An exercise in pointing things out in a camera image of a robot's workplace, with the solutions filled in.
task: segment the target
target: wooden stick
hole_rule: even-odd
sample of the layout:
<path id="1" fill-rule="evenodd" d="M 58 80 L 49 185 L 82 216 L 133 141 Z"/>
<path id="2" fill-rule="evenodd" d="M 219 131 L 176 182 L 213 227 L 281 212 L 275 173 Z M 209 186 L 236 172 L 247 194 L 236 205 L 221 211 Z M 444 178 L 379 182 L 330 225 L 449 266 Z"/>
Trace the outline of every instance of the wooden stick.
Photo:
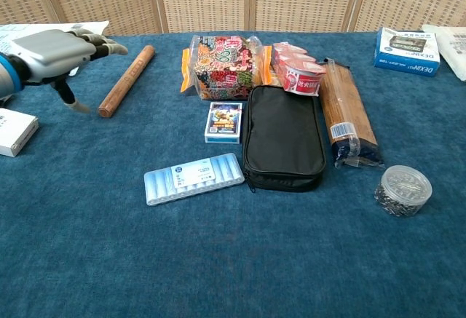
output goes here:
<path id="1" fill-rule="evenodd" d="M 125 71 L 119 81 L 100 104 L 98 109 L 100 116 L 103 118 L 110 118 L 114 114 L 115 110 L 123 101 L 123 98 L 125 98 L 125 95 L 138 79 L 143 69 L 153 58 L 154 54 L 155 48 L 151 45 L 146 45 L 142 49 L 137 58 L 133 63 L 131 63 L 131 66 Z"/>

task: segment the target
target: black zipper pouch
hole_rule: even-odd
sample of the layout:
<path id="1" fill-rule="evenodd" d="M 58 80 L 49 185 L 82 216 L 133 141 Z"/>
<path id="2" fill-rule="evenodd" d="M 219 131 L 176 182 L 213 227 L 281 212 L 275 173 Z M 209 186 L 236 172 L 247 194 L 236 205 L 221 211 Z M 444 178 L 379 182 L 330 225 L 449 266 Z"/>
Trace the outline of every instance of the black zipper pouch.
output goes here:
<path id="1" fill-rule="evenodd" d="M 281 87 L 255 87 L 244 115 L 242 165 L 251 190 L 316 187 L 325 168 L 316 99 Z"/>

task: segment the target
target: blue tablecloth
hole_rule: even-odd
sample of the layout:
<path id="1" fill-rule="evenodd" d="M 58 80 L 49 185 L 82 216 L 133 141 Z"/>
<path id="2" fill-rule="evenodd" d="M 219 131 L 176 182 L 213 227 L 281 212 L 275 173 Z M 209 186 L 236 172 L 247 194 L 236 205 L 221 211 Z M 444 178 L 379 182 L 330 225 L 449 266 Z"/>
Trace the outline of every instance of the blue tablecloth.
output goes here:
<path id="1" fill-rule="evenodd" d="M 209 102 L 180 93 L 191 34 L 119 37 L 128 56 L 69 82 L 96 109 L 154 45 L 111 119 L 70 111 L 49 86 L 8 105 L 40 129 L 0 156 L 1 317 L 466 316 L 466 85 L 444 60 L 433 78 L 374 68 L 375 33 L 256 35 L 350 65 L 386 165 L 423 172 L 429 202 L 389 215 L 374 200 L 383 172 L 336 169 L 325 135 L 312 192 L 244 183 L 148 207 L 145 172 L 241 149 L 204 143 Z"/>

